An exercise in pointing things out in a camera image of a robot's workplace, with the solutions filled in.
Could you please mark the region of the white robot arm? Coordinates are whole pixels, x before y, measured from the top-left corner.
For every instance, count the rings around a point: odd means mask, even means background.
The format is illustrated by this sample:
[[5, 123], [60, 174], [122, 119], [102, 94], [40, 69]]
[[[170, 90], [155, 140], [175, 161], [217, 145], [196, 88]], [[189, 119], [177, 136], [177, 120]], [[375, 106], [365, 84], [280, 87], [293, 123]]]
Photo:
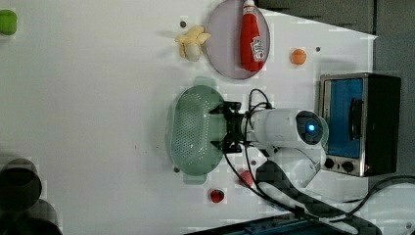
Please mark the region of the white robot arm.
[[250, 147], [266, 157], [249, 170], [249, 188], [267, 202], [296, 215], [315, 219], [351, 235], [383, 235], [373, 221], [359, 214], [366, 203], [336, 203], [306, 189], [325, 159], [324, 121], [310, 111], [272, 109], [258, 104], [239, 112], [238, 102], [222, 102], [210, 113], [226, 120], [226, 135], [212, 143], [225, 156], [246, 153]]

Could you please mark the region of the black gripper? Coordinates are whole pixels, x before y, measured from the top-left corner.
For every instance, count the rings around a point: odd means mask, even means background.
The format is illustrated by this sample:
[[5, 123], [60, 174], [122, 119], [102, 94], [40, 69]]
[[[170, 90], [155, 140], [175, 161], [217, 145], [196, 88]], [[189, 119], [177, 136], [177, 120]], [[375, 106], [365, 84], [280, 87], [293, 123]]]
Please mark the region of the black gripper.
[[242, 147], [247, 147], [250, 144], [245, 133], [248, 113], [241, 113], [240, 109], [240, 102], [226, 101], [209, 111], [211, 115], [223, 114], [226, 119], [226, 135], [223, 141], [210, 142], [211, 145], [225, 154], [241, 153]]

